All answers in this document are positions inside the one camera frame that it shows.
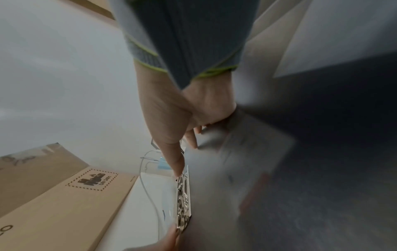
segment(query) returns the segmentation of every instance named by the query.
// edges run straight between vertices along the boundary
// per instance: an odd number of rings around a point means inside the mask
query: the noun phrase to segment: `gray knit sleeve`
[[[109,0],[128,48],[181,89],[237,67],[258,0]]]

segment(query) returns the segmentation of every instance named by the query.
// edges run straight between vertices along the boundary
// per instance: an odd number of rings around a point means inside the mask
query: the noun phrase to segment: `white wall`
[[[0,155],[59,142],[138,172],[151,138],[115,22],[67,0],[3,0],[0,34]]]

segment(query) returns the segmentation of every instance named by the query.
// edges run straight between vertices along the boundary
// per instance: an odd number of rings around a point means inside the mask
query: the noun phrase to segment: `cable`
[[[154,204],[152,198],[150,197],[148,191],[147,191],[146,188],[145,188],[145,185],[143,184],[143,180],[142,180],[142,176],[141,176],[143,160],[145,160],[146,158],[149,158],[149,157],[146,157],[146,155],[147,155],[148,153],[150,153],[150,152],[157,152],[157,153],[158,153],[158,151],[156,151],[156,150],[151,150],[151,151],[148,151],[147,153],[145,153],[145,155],[144,155],[143,157],[141,157],[142,161],[141,161],[141,165],[140,165],[140,167],[139,167],[139,179],[141,180],[142,187],[143,187],[143,189],[145,190],[145,193],[146,193],[146,195],[148,196],[150,202],[152,203],[152,206],[153,206],[153,208],[154,208],[154,211],[156,212],[156,216],[157,216],[157,228],[158,228],[158,230],[157,230],[157,233],[158,233],[157,239],[160,240],[160,225],[161,225],[161,223],[160,223],[160,222],[161,222],[160,216],[158,215],[158,210],[157,210],[156,205]]]

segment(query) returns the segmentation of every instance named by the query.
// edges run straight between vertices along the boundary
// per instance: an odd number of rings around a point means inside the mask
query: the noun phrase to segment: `printed logo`
[[[69,182],[67,186],[103,191],[117,177],[118,173],[90,169]]]

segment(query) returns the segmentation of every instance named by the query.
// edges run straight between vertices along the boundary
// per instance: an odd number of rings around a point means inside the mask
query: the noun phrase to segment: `cardboard box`
[[[0,250],[94,250],[136,179],[59,144],[2,157]]]

